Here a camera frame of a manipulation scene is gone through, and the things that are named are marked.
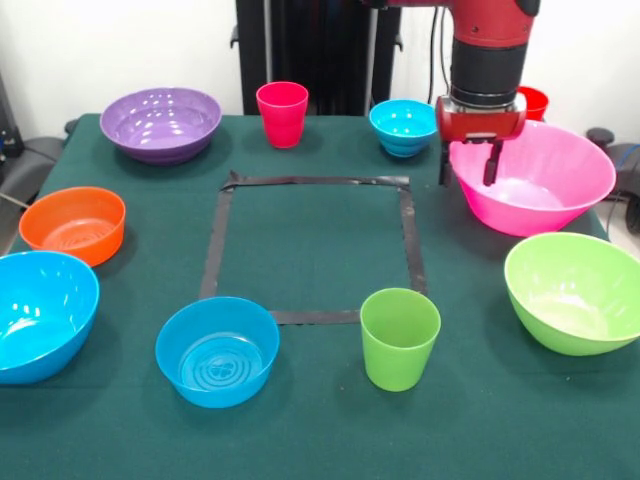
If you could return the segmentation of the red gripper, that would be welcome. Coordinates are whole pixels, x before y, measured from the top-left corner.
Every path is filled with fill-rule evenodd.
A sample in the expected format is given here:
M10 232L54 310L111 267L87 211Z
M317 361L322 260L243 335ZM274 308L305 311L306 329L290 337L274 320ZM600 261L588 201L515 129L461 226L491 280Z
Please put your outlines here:
M517 137L526 120L527 103L523 95L516 95L512 103L497 109L478 109L454 102L450 96L437 99L436 121L441 139L439 184L451 183L450 145L452 142L492 142L485 164L483 184L496 182L504 140Z

